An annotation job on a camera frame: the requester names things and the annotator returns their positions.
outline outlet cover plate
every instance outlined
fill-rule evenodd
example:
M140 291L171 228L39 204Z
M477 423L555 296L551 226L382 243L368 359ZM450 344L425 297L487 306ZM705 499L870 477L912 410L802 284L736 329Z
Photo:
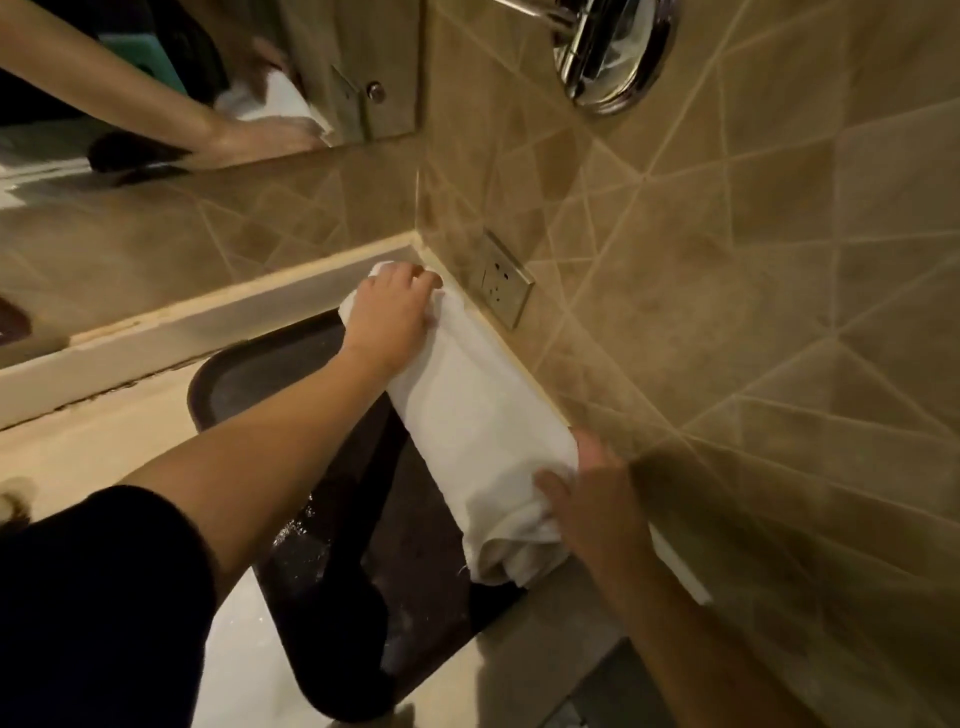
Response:
M534 281L492 232L485 231L484 242L485 250L480 251L470 275L470 287L505 327L514 328Z

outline black shirt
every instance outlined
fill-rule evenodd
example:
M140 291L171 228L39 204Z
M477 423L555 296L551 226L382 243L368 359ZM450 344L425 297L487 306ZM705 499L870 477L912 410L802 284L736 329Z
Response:
M169 501L114 486L0 541L0 725L187 726L216 594Z

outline metal fixture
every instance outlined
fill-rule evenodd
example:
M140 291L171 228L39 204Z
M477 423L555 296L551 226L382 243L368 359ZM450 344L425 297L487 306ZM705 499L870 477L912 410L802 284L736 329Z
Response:
M387 100L387 89L379 81L371 81L367 84L367 98L375 104L382 104Z
M599 115L626 109L650 89L678 21L678 0L493 1L553 29L554 64L566 97Z
M470 271L470 288L480 294L505 327L513 328L530 298L534 281L492 232L485 231L484 242Z
M577 27L577 13L552 0L495 0L512 10L535 17L558 33L572 35Z

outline sink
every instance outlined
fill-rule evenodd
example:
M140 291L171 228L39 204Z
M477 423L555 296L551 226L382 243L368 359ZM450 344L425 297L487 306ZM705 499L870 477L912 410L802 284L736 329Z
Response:
M320 369L343 336L331 311L215 354L190 385L197 429ZM254 567L314 708L347 722L389 712L522 598L470 581L462 537L384 395Z

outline reflected hand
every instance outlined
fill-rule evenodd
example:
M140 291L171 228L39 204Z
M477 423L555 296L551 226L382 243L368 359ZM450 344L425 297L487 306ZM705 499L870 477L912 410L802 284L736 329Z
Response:
M192 171L220 169L323 149L322 129L313 119L270 116L255 121L223 119L209 144L177 162Z
M598 582L617 579L654 556L646 515L627 464L600 439L573 430L580 464L572 483L540 471L537 488L550 501L564 543Z
M258 101L267 97L267 75L274 69L290 76L290 60L269 40L251 35L236 23L214 40L230 77L242 81Z
M372 362L387 379L423 349L430 326L430 294L444 282L413 263L388 263L357 288L341 349Z

